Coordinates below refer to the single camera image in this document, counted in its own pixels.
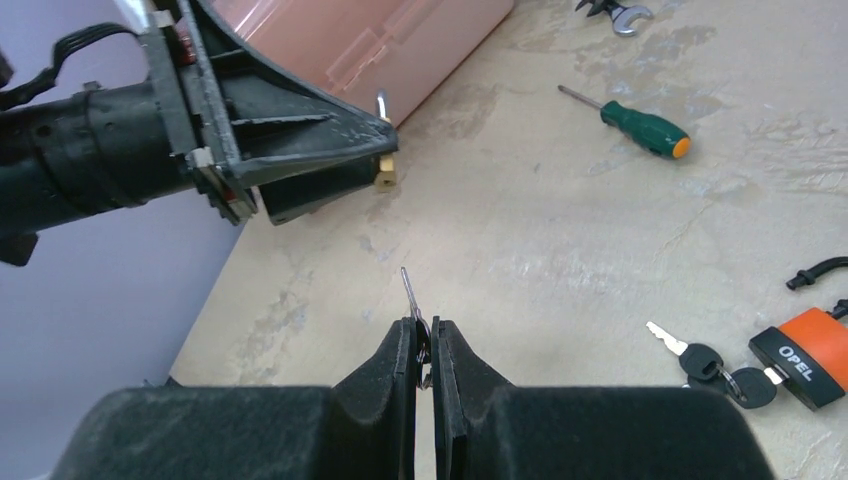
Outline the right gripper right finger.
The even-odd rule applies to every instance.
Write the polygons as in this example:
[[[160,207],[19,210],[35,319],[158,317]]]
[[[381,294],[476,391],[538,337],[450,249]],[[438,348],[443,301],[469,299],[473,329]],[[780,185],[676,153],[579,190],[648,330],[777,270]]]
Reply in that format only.
[[[431,337],[441,479],[770,479],[731,403],[681,387],[519,387],[457,325]]]

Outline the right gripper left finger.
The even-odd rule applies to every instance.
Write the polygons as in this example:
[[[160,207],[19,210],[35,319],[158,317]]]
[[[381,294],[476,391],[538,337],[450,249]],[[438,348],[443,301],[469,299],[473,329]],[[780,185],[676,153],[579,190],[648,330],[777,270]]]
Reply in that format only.
[[[417,334],[394,322],[335,386],[123,389],[83,418],[55,479],[410,479]]]

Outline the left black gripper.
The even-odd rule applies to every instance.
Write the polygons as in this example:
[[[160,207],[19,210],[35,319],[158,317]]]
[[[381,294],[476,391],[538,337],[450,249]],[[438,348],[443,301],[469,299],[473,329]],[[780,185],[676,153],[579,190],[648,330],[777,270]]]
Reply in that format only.
[[[387,121],[321,91],[242,40],[205,1],[144,1],[141,35],[171,156],[220,216],[282,225],[373,184],[398,149]]]

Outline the small silver key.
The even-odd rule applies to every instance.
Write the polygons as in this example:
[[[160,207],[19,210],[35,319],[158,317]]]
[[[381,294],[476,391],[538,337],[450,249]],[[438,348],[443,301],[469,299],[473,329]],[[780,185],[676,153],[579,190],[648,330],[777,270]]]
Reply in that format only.
[[[432,385],[431,374],[428,371],[424,370],[424,366],[429,365],[431,363],[432,341],[430,326],[421,313],[420,307],[414,294],[408,271],[404,266],[400,267],[400,275],[408,298],[410,315],[411,318],[414,320],[416,327],[416,364],[418,369],[417,386],[421,390],[427,390]]]

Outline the brass padlock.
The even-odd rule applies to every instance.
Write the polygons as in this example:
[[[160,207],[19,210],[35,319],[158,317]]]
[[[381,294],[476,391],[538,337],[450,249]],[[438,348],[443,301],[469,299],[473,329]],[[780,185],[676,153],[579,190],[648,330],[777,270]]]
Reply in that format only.
[[[380,89],[376,95],[376,106],[378,116],[390,123],[391,119],[388,115],[387,94],[384,89]],[[397,173],[395,170],[395,161],[393,153],[382,155],[378,161],[378,172],[374,180],[374,185],[379,193],[387,193],[397,185]]]

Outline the black head key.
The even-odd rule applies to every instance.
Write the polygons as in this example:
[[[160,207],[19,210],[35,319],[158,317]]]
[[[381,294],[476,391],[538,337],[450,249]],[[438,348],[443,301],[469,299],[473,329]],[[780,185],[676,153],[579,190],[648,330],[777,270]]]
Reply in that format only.
[[[784,382],[774,368],[743,367],[728,370],[721,355],[701,343],[687,343],[673,337],[652,321],[646,328],[672,352],[687,375],[688,388],[700,388],[728,396],[744,409],[757,409],[771,403],[777,387]]]

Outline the orange padlock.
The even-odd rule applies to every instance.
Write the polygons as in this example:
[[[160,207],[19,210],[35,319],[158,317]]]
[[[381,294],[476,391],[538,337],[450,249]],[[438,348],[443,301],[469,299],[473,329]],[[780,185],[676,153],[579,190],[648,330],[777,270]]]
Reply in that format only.
[[[815,411],[847,395],[847,300],[811,308],[752,337],[764,373]]]

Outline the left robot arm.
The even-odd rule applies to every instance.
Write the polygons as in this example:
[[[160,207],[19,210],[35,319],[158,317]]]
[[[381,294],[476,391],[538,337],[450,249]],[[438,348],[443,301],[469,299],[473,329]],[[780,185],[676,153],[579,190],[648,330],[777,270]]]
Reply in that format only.
[[[133,33],[137,84],[96,82],[36,104],[74,53],[126,32],[104,22],[57,40],[51,64],[1,91],[1,259],[25,266],[42,231],[182,191],[234,225],[275,225],[372,185],[398,148],[370,113],[260,54],[206,1],[158,1]]]

